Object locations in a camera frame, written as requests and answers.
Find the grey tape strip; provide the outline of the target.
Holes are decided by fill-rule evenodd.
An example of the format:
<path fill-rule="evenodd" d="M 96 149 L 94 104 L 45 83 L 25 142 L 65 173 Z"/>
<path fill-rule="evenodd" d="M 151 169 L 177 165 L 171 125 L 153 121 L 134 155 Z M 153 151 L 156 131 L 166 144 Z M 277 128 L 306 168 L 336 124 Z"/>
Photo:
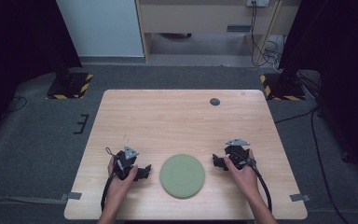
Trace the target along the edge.
<path fill-rule="evenodd" d="M 62 194 L 61 200 L 63 200 L 63 201 L 67 201 L 68 199 L 80 200 L 81 196 L 82 196 L 82 193 L 80 193 L 80 192 L 68 192 L 68 193 Z"/>
<path fill-rule="evenodd" d="M 309 194 L 292 194 L 290 195 L 290 199 L 292 202 L 298 202 L 298 201 L 303 201 L 303 202 L 309 202 L 311 200 L 311 197 L 309 196 Z"/>

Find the black curtain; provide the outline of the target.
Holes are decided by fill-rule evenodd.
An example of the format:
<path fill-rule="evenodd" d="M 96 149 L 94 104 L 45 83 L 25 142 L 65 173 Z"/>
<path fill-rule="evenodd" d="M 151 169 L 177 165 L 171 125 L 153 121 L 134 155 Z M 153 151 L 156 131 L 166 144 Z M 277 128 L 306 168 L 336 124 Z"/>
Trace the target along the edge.
<path fill-rule="evenodd" d="M 280 67 L 321 75 L 326 119 L 358 161 L 358 0 L 301 0 Z"/>
<path fill-rule="evenodd" d="M 80 65 L 56 0 L 0 0 L 0 118 L 22 82 Z"/>

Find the person's left hand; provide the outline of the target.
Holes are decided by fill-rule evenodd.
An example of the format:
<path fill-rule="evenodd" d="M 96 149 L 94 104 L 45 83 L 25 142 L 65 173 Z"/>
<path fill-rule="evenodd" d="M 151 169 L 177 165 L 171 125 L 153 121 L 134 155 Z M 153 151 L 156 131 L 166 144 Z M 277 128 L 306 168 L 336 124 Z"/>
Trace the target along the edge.
<path fill-rule="evenodd" d="M 124 180 L 116 176 L 112 179 L 107 191 L 106 204 L 121 204 L 125 200 L 137 172 L 138 166 L 134 165 Z"/>

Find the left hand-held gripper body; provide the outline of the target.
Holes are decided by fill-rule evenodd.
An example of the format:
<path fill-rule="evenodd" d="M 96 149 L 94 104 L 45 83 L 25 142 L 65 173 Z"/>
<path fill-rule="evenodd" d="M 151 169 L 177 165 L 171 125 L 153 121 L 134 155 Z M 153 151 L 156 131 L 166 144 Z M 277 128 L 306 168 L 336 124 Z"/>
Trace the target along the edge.
<path fill-rule="evenodd" d="M 135 163 L 139 152 L 131 147 L 124 146 L 115 156 L 113 173 L 120 179 L 124 180 L 130 173 L 132 165 Z"/>

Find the grey power strip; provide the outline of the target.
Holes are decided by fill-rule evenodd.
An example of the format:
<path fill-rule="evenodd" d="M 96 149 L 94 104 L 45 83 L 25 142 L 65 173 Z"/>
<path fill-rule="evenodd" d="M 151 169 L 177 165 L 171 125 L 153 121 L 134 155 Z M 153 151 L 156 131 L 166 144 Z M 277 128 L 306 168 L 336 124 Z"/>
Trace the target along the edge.
<path fill-rule="evenodd" d="M 247 7 L 267 7 L 269 5 L 269 0 L 247 0 Z"/>

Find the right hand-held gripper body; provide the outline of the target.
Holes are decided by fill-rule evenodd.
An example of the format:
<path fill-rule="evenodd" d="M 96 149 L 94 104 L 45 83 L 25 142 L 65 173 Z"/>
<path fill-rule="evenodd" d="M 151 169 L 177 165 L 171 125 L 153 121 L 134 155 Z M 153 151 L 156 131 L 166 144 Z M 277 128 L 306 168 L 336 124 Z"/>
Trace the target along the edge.
<path fill-rule="evenodd" d="M 248 141 L 236 138 L 226 141 L 225 144 L 227 145 L 225 152 L 238 170 L 241 170 L 245 165 L 251 168 L 256 167 L 255 159 L 249 156 L 250 149 L 244 149 L 244 147 L 250 145 Z"/>

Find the person's right hand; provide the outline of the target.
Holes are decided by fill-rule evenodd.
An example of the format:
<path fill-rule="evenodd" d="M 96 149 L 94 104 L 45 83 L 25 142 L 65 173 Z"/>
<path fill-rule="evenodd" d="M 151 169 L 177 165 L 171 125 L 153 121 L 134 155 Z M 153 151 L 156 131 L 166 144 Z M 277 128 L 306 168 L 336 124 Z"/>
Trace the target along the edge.
<path fill-rule="evenodd" d="M 256 198 L 260 198 L 257 176 L 254 170 L 249 166 L 244 166 L 240 170 L 237 169 L 228 156 L 224 157 L 224 162 L 240 192 L 245 196 L 245 199 L 250 202 Z"/>

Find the black yellow-striped stand base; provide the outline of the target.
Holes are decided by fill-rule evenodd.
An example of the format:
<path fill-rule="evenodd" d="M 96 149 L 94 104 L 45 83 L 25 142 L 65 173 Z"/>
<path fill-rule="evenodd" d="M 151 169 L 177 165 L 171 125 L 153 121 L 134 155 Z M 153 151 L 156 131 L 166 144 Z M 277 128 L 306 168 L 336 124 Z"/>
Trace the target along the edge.
<path fill-rule="evenodd" d="M 93 75 L 71 73 L 66 77 L 56 77 L 47 92 L 48 99 L 82 98 L 89 87 Z"/>
<path fill-rule="evenodd" d="M 305 92 L 295 78 L 280 73 L 266 73 L 260 76 L 268 100 L 299 101 L 305 99 Z"/>

